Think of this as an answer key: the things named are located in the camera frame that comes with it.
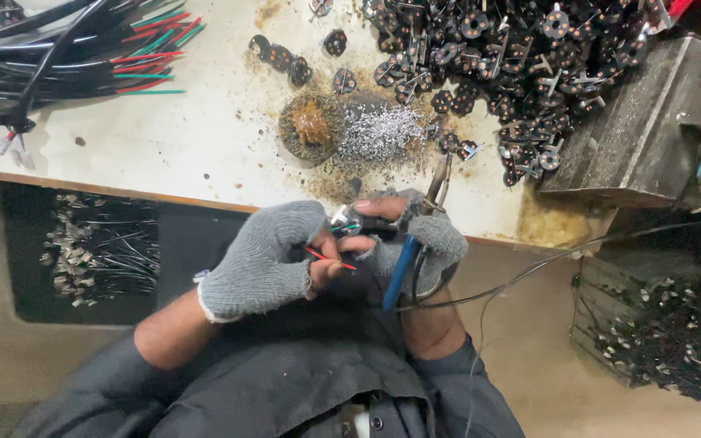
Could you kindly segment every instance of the hand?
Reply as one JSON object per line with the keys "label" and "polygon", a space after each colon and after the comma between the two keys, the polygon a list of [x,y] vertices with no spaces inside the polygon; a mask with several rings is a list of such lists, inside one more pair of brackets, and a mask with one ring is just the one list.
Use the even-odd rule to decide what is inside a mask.
{"label": "hand", "polygon": [[[423,195],[410,197],[382,196],[371,200],[356,202],[356,210],[367,216],[380,216],[397,221],[400,226],[407,222],[407,232],[428,249],[421,275],[418,278],[416,294],[427,294],[438,284],[440,274],[445,268],[458,262],[467,253],[467,240],[450,223],[447,215],[435,212],[432,216],[417,215],[417,208]],[[377,236],[352,236],[339,240],[340,252],[356,251],[361,253],[357,260],[369,260],[382,277],[390,276],[402,252],[401,244],[385,244]],[[408,292],[412,285],[412,273],[405,277],[403,292]]]}
{"label": "hand", "polygon": [[[290,263],[295,245],[310,245],[327,259]],[[252,214],[224,259],[202,280],[200,305],[213,322],[265,313],[315,291],[343,270],[326,212],[316,201],[299,201]]]}

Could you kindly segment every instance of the gray knit glove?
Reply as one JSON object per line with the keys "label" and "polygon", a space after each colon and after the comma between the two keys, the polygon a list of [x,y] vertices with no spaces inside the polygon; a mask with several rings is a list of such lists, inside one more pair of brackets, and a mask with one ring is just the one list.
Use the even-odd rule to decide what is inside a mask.
{"label": "gray knit glove", "polygon": [[252,214],[220,264],[199,286],[200,305],[212,322],[265,313],[297,298],[313,298],[309,260],[289,263],[294,245],[312,242],[326,224],[316,201],[299,201]]}
{"label": "gray knit glove", "polygon": [[[438,284],[440,274],[445,268],[464,257],[467,253],[467,240],[453,227],[447,214],[439,211],[435,211],[431,216],[418,214],[424,198],[422,194],[411,193],[408,197],[410,199],[396,225],[400,230],[406,227],[408,233],[428,248],[416,289],[416,295],[422,296]],[[389,277],[393,274],[396,261],[402,252],[402,244],[384,243],[376,235],[369,237],[375,240],[375,246],[358,255],[356,260],[367,260],[375,266],[376,275]],[[410,296],[412,285],[413,270],[410,270],[402,282],[402,293],[405,296]]]}

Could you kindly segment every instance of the white workbench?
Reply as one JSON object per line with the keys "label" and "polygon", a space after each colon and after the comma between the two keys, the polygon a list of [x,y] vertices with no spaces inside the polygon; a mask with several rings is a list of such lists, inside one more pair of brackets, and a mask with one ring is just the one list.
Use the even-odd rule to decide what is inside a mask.
{"label": "white workbench", "polygon": [[[362,26],[355,3],[336,0],[329,15],[310,24],[306,0],[189,0],[186,8],[202,15],[207,28],[174,63],[177,80],[161,85],[186,88],[187,94],[95,99],[44,109],[32,115],[37,127],[26,135],[36,169],[0,157],[0,179],[232,210],[318,197],[330,209],[336,202],[318,188],[332,178],[326,168],[299,168],[280,146],[278,113],[304,91],[259,62],[248,51],[248,41],[264,34],[304,56],[315,70],[306,88],[327,86],[345,66],[362,87],[387,55],[375,49],[376,33]],[[336,28],[344,29],[349,41],[340,58],[318,45]],[[478,101],[471,114],[453,123],[462,139],[486,146],[471,161],[454,161],[445,207],[466,236],[514,242],[524,190],[502,184],[503,167],[493,146],[496,117]],[[77,137],[84,146],[75,144]],[[438,159],[433,153],[423,159],[425,165],[365,171],[363,192],[387,185],[425,191]]]}

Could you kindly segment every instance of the sleeve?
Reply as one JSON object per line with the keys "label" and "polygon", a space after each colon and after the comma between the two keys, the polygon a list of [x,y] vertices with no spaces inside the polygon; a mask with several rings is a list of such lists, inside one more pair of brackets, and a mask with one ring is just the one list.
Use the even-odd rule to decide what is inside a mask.
{"label": "sleeve", "polygon": [[469,334],[452,355],[412,359],[411,364],[432,396],[439,436],[524,436],[505,398],[488,380]]}
{"label": "sleeve", "polygon": [[184,382],[147,363],[133,333],[70,375],[13,436],[146,436]]}

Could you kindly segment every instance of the green wire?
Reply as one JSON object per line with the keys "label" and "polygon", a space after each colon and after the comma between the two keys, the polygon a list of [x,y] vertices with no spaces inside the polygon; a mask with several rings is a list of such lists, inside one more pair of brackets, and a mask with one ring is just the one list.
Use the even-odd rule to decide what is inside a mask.
{"label": "green wire", "polygon": [[330,233],[334,233],[334,232],[336,232],[337,230],[342,230],[342,229],[352,230],[352,229],[354,229],[354,228],[358,228],[358,225],[352,224],[352,225],[346,225],[346,226],[343,226],[343,227],[329,228],[329,232],[330,232]]}
{"label": "green wire", "polygon": [[161,90],[161,91],[125,91],[123,93],[118,93],[119,96],[132,95],[132,94],[180,94],[185,93],[185,90]]}
{"label": "green wire", "polygon": [[113,75],[115,79],[121,78],[154,78],[154,79],[174,79],[172,75]]}
{"label": "green wire", "polygon": [[172,35],[172,32],[174,32],[174,29],[170,29],[166,34],[162,35],[161,38],[155,40],[153,44],[149,45],[148,47],[141,48],[137,52],[132,53],[131,56],[145,55],[147,52],[150,52],[154,48],[158,47],[158,45],[160,45],[164,40],[169,38],[169,36]]}
{"label": "green wire", "polygon": [[162,14],[156,18],[146,19],[145,21],[140,21],[139,23],[132,24],[131,28],[142,27],[146,24],[156,23],[157,21],[161,21],[162,19],[167,19],[167,18],[173,17],[175,15],[180,15],[180,14],[185,14],[185,11],[183,9],[180,9],[180,10],[177,10],[177,11],[170,13],[170,14],[166,14],[166,15]]}
{"label": "green wire", "polygon": [[180,47],[180,46],[183,45],[186,41],[188,41],[190,37],[193,37],[194,35],[196,35],[197,33],[199,33],[202,29],[204,29],[204,27],[205,27],[204,24],[201,24],[201,25],[197,26],[196,29],[190,31],[188,34],[184,35],[181,39],[179,39],[178,42],[175,43],[175,45],[176,45],[177,47]]}

